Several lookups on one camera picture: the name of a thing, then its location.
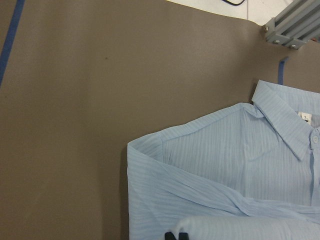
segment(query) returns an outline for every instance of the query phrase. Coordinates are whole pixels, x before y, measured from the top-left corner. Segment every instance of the shirt placket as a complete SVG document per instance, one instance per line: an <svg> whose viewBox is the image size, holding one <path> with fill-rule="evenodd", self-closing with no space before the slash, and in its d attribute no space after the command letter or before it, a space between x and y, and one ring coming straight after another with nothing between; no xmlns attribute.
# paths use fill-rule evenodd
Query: shirt placket
<svg viewBox="0 0 320 240"><path fill-rule="evenodd" d="M314 129L310 135L310 143L313 154L313 191L311 197L312 206L320 206L320 133Z"/></svg>

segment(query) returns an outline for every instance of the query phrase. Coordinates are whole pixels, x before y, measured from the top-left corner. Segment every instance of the light blue shirt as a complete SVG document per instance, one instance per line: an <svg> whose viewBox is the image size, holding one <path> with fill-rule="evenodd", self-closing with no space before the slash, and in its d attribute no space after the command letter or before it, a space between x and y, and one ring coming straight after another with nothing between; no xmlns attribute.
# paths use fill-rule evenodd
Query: light blue shirt
<svg viewBox="0 0 320 240"><path fill-rule="evenodd" d="M131 240L188 216L320 224L320 94L260 80L252 101L128 144Z"/></svg>

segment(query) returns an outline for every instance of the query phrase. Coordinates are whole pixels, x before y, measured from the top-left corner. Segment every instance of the black cable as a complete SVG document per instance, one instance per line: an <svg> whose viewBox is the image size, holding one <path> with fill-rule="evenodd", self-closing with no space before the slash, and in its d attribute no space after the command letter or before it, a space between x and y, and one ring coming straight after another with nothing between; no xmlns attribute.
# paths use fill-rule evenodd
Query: black cable
<svg viewBox="0 0 320 240"><path fill-rule="evenodd" d="M230 4L232 6L239 6L239 5L243 4L245 0L242 0L240 3L233 3L228 0L222 0L222 1L224 1L225 3Z"/></svg>

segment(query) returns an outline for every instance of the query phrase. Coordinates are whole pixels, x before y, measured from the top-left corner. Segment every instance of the white tile floor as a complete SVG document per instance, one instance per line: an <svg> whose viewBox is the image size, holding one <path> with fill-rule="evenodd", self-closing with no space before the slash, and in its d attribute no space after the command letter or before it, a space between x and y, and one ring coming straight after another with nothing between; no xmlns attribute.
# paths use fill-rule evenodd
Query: white tile floor
<svg viewBox="0 0 320 240"><path fill-rule="evenodd" d="M240 6L231 6L222 0L167 0L206 12L247 19L258 25L266 24L272 17L278 15L293 0L245 0ZM239 3L241 0L230 0Z"/></svg>

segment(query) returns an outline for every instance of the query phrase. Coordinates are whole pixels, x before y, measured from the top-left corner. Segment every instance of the blue tape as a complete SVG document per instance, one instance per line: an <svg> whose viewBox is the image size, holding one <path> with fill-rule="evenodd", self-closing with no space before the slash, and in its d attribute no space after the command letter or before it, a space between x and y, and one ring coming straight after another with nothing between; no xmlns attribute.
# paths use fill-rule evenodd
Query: blue tape
<svg viewBox="0 0 320 240"><path fill-rule="evenodd" d="M7 63L9 60L12 45L15 40L15 36L16 36L19 20L21 17L21 13L24 8L24 4L25 4L25 0L16 0L13 15L11 18L9 29L6 34L6 38L5 38L3 48L1 51L1 56L0 56L0 86L5 75Z"/></svg>
<svg viewBox="0 0 320 240"><path fill-rule="evenodd" d="M289 57L285 57L284 59L280 60L279 68L278 68L278 84L284 84L284 71L285 71L285 63L288 61Z"/></svg>

